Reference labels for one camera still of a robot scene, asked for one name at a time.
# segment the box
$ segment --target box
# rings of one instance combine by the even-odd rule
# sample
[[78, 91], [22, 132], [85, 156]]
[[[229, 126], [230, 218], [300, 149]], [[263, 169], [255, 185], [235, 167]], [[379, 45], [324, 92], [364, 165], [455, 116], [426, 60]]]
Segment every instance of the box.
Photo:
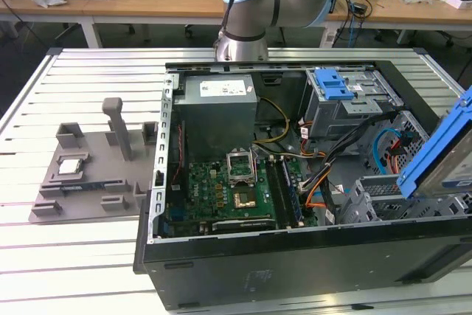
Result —
[[235, 148], [249, 151], [257, 110], [251, 75], [189, 76], [184, 86], [174, 108], [185, 121], [189, 161], [223, 160]]
[[445, 2], [456, 9], [472, 9], [472, 0], [445, 0]]

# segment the floor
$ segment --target floor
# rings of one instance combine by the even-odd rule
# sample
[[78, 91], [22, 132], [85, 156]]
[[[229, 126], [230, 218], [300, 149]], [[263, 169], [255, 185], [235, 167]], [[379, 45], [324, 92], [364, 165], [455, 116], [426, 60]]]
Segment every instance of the floor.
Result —
[[[41, 40], [54, 46], [54, 37], [63, 28], [61, 24], [29, 24]], [[130, 35], [128, 26], [121, 24], [99, 25], [100, 36], [104, 47], [211, 47], [218, 35], [218, 26], [194, 26], [193, 37], [184, 36], [184, 27], [180, 25], [151, 25], [151, 40], [144, 43], [142, 29], [134, 26], [136, 33]], [[317, 47], [321, 40], [322, 29], [285, 29], [287, 47]], [[394, 31], [382, 32], [381, 41], [375, 39], [375, 30], [362, 30], [356, 47], [392, 48], [396, 44], [397, 34]], [[41, 62], [46, 49], [30, 33], [26, 27], [19, 30], [19, 38], [10, 40], [5, 36], [0, 39], [0, 116], [8, 109], [11, 102], [30, 78], [37, 65]], [[456, 37], [467, 37], [470, 34], [455, 32]], [[267, 32], [269, 46], [283, 46], [278, 29]], [[454, 78], [462, 71], [465, 63], [472, 56], [472, 37], [467, 40], [454, 39], [452, 46], [446, 46], [443, 35], [437, 32], [417, 32], [408, 46], [422, 47]], [[336, 47], [346, 47], [347, 41], [339, 40]], [[62, 47], [85, 48], [86, 41], [81, 30], [70, 34], [62, 43]], [[461, 77], [460, 83], [465, 88], [472, 85], [472, 65]]]

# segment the yellow wire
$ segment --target yellow wire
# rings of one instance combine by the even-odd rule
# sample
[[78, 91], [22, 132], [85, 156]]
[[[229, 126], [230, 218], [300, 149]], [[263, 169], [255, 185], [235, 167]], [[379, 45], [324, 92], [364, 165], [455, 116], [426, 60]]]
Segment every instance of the yellow wire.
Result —
[[284, 138], [287, 135], [288, 130], [290, 129], [290, 125], [289, 125], [290, 120], [288, 119], [285, 112], [282, 111], [282, 109], [278, 105], [276, 105], [276, 103], [274, 103], [274, 101], [271, 101], [266, 97], [261, 97], [260, 99], [270, 103], [271, 105], [273, 105], [273, 107], [275, 107], [275, 109], [278, 110], [278, 112], [280, 112], [283, 115], [283, 118], [285, 120], [285, 129], [283, 130], [282, 134], [280, 134], [279, 136], [275, 136], [274, 138], [270, 138], [270, 139], [254, 140], [253, 143], [273, 143], [273, 142], [276, 142], [276, 141]]

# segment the table leg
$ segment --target table leg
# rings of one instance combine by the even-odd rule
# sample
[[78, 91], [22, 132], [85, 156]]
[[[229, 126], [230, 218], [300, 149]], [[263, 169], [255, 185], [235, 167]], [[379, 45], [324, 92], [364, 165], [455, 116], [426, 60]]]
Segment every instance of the table leg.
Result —
[[319, 48], [332, 48], [336, 33], [338, 32], [339, 25], [337, 23], [325, 23], [322, 41], [319, 44]]
[[150, 42], [150, 28], [149, 24], [142, 24], [142, 38], [145, 40], [145, 42]]
[[397, 38], [397, 44], [408, 44], [412, 39], [413, 33], [413, 30], [401, 30]]
[[80, 22], [83, 34], [86, 37], [89, 48], [102, 48], [102, 40], [98, 33], [97, 25], [92, 20], [86, 19]]
[[0, 21], [0, 27], [10, 38], [18, 38], [18, 32], [11, 21]]

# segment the metal slotted tabletop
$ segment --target metal slotted tabletop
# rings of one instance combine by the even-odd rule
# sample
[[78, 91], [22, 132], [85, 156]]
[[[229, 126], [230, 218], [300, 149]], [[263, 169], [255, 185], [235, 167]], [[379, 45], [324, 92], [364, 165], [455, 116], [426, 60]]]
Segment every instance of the metal slotted tabletop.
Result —
[[[62, 122], [108, 129], [105, 97], [121, 97], [128, 128], [159, 120], [169, 62], [213, 60], [211, 49], [51, 51], [0, 121], [0, 314], [165, 313], [150, 278], [132, 271], [138, 218], [30, 225], [38, 186]], [[411, 49], [272, 49], [272, 60], [390, 60], [438, 115], [460, 87], [428, 55]], [[331, 314], [350, 304], [369, 314], [464, 314], [472, 309], [472, 262], [436, 283], [208, 309], [205, 314], [279, 310]]]

